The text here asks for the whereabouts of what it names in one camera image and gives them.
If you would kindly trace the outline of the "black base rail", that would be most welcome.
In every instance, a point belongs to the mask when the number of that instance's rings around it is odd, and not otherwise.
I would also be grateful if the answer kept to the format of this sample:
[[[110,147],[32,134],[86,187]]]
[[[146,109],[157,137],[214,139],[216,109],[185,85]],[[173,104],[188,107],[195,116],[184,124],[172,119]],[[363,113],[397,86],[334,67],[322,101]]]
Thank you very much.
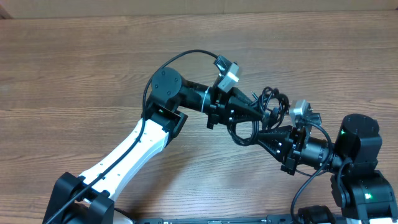
[[[290,215],[268,215],[266,217],[242,218],[142,218],[136,220],[137,224],[293,224]]]

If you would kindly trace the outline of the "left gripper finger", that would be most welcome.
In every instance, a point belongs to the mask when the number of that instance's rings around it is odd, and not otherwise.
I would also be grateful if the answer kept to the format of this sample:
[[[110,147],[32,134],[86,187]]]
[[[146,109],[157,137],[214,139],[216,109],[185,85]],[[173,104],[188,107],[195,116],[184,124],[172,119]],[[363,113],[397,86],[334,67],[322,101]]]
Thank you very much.
[[[230,112],[228,119],[229,125],[248,122],[248,121],[258,121],[260,123],[267,124],[267,115],[262,109],[260,109],[259,103],[257,101],[253,101],[252,108],[228,107],[228,111]]]
[[[230,108],[252,108],[253,101],[249,99],[241,90],[232,87],[229,91],[228,106]]]

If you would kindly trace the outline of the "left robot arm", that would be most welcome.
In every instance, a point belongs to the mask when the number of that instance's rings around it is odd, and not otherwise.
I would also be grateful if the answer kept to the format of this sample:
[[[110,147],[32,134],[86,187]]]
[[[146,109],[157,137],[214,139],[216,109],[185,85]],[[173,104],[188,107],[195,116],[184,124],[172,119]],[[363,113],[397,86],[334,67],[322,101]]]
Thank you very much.
[[[207,126],[228,127],[239,121],[255,126],[265,120],[251,100],[234,87],[233,72],[213,86],[191,82],[173,68],[162,67],[149,80],[141,119],[128,137],[99,163],[74,176],[64,173],[55,183],[44,223],[134,223],[114,204],[138,171],[176,138],[187,120],[182,106],[204,113]]]

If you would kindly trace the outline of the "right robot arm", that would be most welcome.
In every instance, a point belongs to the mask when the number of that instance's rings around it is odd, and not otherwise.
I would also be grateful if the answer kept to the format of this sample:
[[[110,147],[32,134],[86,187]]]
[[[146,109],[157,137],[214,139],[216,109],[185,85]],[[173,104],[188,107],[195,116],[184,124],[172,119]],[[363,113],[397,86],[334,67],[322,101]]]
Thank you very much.
[[[313,138],[321,128],[318,113],[298,115],[291,126],[258,132],[255,143],[293,175],[297,166],[330,172],[331,193],[346,223],[397,223],[397,202],[391,184],[376,169],[382,146],[379,125],[363,114],[344,117],[335,142]]]

